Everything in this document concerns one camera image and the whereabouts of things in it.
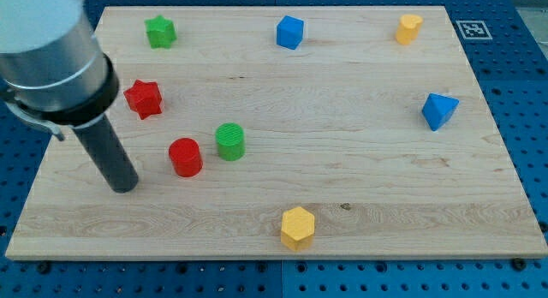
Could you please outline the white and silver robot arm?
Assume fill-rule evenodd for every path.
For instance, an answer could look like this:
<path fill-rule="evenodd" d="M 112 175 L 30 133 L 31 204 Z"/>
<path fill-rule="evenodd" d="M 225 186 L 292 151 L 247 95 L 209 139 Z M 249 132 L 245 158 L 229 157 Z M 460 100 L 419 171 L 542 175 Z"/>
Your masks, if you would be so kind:
<path fill-rule="evenodd" d="M 1 0 L 1 99 L 25 124 L 59 140 L 63 125 L 102 118 L 119 89 L 84 2 Z"/>

